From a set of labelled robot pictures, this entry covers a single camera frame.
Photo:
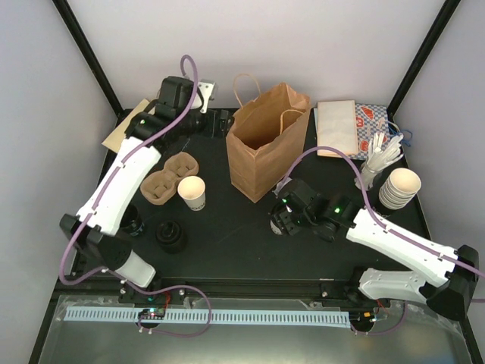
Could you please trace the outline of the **brown kraft paper bag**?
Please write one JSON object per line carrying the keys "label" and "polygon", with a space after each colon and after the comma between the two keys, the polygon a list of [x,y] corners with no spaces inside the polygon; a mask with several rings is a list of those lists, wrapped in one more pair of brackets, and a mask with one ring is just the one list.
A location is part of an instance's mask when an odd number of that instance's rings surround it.
{"label": "brown kraft paper bag", "polygon": [[268,193],[303,153],[310,97],[279,83],[240,103],[226,136],[231,184],[253,203]]}

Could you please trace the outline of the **white paper cup black print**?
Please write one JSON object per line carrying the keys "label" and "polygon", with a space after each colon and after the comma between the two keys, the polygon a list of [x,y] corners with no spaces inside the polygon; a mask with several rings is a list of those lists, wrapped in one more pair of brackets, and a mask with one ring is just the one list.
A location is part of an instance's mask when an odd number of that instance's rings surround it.
{"label": "white paper cup black print", "polygon": [[291,219],[291,212],[284,202],[278,202],[271,210],[271,230],[276,235],[291,235],[295,225]]}

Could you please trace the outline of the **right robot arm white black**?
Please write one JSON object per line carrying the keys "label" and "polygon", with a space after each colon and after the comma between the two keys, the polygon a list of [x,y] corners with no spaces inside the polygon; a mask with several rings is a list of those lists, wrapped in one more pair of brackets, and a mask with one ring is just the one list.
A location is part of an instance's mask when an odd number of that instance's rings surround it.
{"label": "right robot arm white black", "polygon": [[405,266],[403,271],[357,269],[354,281],[344,287],[354,306],[369,299],[422,303],[454,321],[468,314],[477,286],[478,253],[463,245],[444,246],[358,207],[345,196],[327,199],[300,179],[280,182],[277,204],[271,211],[271,229],[279,235],[310,230],[333,242],[339,232]]}

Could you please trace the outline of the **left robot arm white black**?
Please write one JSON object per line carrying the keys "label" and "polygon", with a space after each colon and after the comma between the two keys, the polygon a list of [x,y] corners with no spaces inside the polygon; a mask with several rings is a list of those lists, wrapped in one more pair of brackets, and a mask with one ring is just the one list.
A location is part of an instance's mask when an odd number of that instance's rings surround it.
{"label": "left robot arm white black", "polygon": [[208,109],[216,89],[210,80],[163,79],[158,98],[132,116],[122,132],[115,160],[95,192],[75,215],[66,214],[60,221],[69,240],[66,254],[77,249],[97,259],[100,271],[136,285],[137,295],[147,303],[161,297],[163,285],[155,279],[155,268],[133,250],[122,220],[145,176],[172,143],[194,133],[227,134],[230,117]]}

